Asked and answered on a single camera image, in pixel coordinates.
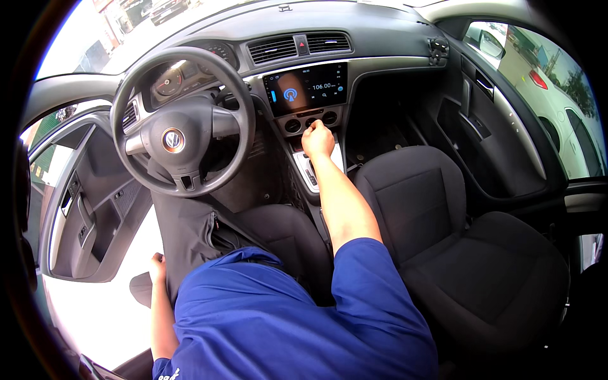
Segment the passenger seat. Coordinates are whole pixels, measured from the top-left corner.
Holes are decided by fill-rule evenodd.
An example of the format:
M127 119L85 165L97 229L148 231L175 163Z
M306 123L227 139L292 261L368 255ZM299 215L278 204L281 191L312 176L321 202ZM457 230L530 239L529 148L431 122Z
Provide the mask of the passenger seat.
M512 353L559 321L570 282L559 252L506 213L487 213L465 230L465 182L443 152L383 154L355 184L410 295L459 347Z

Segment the man's right arm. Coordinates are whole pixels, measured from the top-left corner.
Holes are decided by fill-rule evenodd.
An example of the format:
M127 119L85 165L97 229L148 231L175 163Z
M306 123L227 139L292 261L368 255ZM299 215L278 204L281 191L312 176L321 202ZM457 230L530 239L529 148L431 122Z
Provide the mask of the man's right arm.
M356 238L382 242L378 222L370 206L331 160L334 137L321 120L316 120L304 131L302 147L314 165L334 255L345 243Z

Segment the blue shirt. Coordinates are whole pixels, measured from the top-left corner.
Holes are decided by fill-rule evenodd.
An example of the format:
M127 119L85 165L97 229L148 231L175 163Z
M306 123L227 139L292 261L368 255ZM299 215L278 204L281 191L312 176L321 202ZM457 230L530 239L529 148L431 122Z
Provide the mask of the blue shirt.
M175 304L180 342L154 380L431 379L437 350L386 247L359 238L334 259L336 306L320 308L288 274L244 258L247 247L188 274Z

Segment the center console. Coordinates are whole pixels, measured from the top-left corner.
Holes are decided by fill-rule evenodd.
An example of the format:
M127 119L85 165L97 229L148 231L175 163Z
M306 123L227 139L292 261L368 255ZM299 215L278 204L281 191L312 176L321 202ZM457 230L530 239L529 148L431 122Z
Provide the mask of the center console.
M270 109L283 137L289 142L295 165L312 193L319 192L314 167L302 150L299 136L315 120L328 128L340 125L347 102L348 63L300 67L262 76ZM337 134L331 160L344 171Z

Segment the steering wheel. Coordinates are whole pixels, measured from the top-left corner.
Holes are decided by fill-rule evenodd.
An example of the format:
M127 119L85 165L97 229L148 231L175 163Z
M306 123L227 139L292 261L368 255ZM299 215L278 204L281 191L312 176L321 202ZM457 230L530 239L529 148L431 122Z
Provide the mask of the steering wheel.
M123 116L140 78L159 64L180 60L206 67L232 91L239 109L230 111L216 106L209 97L193 94L166 104L125 134ZM171 47L133 67L116 92L110 121L118 155L133 177L152 191L182 198L208 194L228 183L247 158L255 133L254 103L243 79L228 62L196 47ZM211 138L231 134L240 135L237 153L218 176L204 181L199 165ZM169 172L174 183L148 174L133 157L144 152Z

